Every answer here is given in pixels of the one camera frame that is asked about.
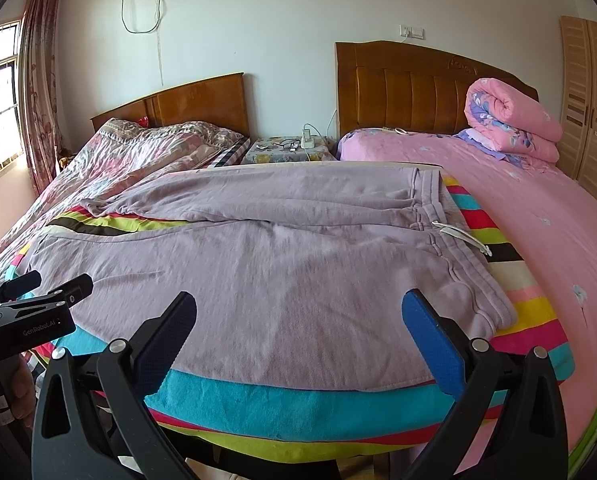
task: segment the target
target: wooden headboard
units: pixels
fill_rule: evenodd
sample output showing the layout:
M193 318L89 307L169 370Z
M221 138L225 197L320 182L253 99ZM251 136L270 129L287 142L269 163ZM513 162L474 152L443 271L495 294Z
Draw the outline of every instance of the wooden headboard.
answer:
M95 132L113 117L134 122L147 117L152 128L206 121L250 135L243 73L188 83L114 108L92 118Z
M467 128L467 88L496 77L538 100L537 91L494 66L424 46L336 43L339 137L356 128L454 134Z

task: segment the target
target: floral curtain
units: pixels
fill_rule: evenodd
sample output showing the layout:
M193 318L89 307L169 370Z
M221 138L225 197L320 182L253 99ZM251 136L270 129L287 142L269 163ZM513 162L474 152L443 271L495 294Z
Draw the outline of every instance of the floral curtain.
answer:
M18 62L21 137L32 184L40 194L56 177L63 148L56 120L54 36L58 0L27 0Z

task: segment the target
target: silver bolt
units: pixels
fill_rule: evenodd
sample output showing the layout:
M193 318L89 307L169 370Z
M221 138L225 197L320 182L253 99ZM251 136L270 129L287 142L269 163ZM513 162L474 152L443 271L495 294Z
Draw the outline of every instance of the silver bolt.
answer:
M477 352L487 352L490 349L490 343L485 339L474 339L472 341L472 348Z
M539 359L545 359L547 357L547 350L543 346L534 347L534 355Z
M52 350L52 359L62 359L65 355L65 348L63 346L57 346Z
M110 352L113 354L118 354L125 350L126 343L123 339L115 339L110 343Z

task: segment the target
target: blue gripper pad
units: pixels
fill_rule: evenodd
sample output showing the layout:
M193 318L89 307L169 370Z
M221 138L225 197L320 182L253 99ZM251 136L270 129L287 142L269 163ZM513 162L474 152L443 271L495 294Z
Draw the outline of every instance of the blue gripper pad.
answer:
M130 340L134 391L143 398L155 394L196 323L196 301L181 292L161 317L148 319Z
M465 363L435 319L436 312L421 292L413 289L403 296L401 313L439 388L458 401L466 386Z

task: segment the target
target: floral bedding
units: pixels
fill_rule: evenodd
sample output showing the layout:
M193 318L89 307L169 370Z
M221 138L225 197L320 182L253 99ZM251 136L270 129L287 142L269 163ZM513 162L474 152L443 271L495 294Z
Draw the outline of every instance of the floral bedding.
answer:
M39 229L80 200L107 199L145 179L195 170L241 138L200 121L141 128L110 119L1 238L0 276Z

